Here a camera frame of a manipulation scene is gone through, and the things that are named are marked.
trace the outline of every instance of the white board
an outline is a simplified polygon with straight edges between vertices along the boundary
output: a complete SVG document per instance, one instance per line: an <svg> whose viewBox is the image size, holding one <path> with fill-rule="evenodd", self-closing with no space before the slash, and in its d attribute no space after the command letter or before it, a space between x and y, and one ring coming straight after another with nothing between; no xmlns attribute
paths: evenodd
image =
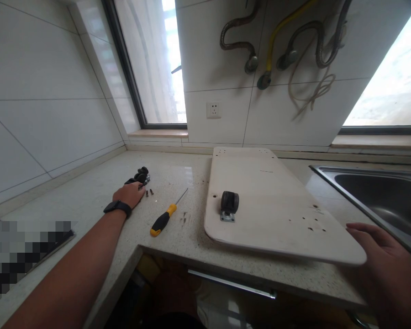
<svg viewBox="0 0 411 329"><path fill-rule="evenodd" d="M223 191L239 194L235 222L221 221ZM216 147L204 229L215 241L358 266L362 247L268 149Z"/></svg>

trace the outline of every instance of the yellow screwdriver handle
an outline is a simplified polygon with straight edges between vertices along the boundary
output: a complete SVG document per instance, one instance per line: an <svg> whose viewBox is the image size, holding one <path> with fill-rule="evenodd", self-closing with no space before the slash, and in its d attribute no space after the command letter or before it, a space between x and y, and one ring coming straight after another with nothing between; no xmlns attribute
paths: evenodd
<svg viewBox="0 0 411 329"><path fill-rule="evenodd" d="M157 218L154 225L151 227L151 235L153 237L156 237L160 234L161 231L163 231L163 229L169 222L169 218L172 216L175 210L177 210L177 206L174 203L172 203L167 209L167 211Z"/></svg>

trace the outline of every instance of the window sill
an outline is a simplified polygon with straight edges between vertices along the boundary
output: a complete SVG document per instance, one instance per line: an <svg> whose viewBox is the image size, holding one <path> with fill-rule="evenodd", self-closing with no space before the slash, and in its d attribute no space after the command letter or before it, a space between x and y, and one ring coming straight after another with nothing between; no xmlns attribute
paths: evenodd
<svg viewBox="0 0 411 329"><path fill-rule="evenodd" d="M338 135L333 140L331 147L411 150L411 135Z"/></svg>
<svg viewBox="0 0 411 329"><path fill-rule="evenodd" d="M128 137L188 138L187 129L142 129L128 134Z"/></svg>

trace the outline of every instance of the yellow hose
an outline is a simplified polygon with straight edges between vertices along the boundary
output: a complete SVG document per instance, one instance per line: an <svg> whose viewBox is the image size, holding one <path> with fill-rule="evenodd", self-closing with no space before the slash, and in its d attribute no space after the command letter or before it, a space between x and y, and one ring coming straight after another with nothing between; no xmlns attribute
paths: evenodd
<svg viewBox="0 0 411 329"><path fill-rule="evenodd" d="M312 6L317 0L309 0L299 8L297 8L294 12L289 14L285 19L283 19L274 29L274 32L271 34L269 37L269 45L268 45L268 57L266 59L266 70L271 71L271 62L273 60L273 48L274 48L274 41L277 33L279 30L284 27L286 24L288 24L291 20L294 18L297 18L300 16L306 9L308 9L310 6Z"/></svg>

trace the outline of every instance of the screwdriver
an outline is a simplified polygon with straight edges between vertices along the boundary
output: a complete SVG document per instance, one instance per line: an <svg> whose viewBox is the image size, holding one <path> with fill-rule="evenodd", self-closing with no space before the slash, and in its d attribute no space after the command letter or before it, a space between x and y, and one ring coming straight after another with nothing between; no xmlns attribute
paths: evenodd
<svg viewBox="0 0 411 329"><path fill-rule="evenodd" d="M188 189L189 188L186 188L183 195L186 194ZM175 212L175 210L177 210L177 204L181 200L183 195L180 196L180 198L178 199L178 201L175 204L172 203L163 215L161 215L160 217L157 218L154 225L151 227L151 235L153 237L156 237L157 235L159 235L160 232L163 231L163 229L166 227L166 225L168 224L170 216L172 216L172 214Z"/></svg>

